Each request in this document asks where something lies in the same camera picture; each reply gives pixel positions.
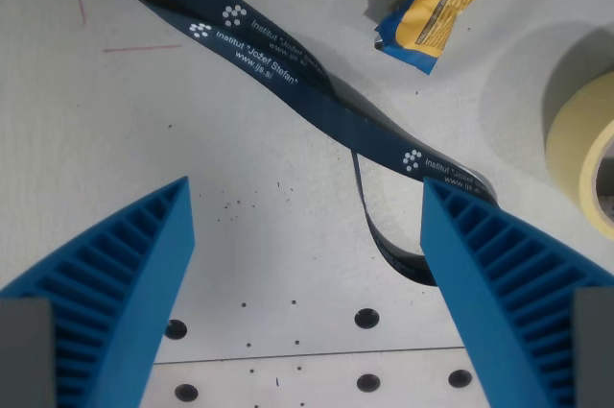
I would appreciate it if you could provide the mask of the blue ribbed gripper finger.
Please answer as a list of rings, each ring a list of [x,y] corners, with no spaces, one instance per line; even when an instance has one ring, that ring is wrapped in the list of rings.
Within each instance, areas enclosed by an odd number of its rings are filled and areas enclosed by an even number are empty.
[[[572,303],[613,275],[547,233],[426,179],[420,245],[492,407],[574,407]]]
[[[59,407],[137,407],[195,248],[189,180],[129,204],[1,290],[47,299]]]

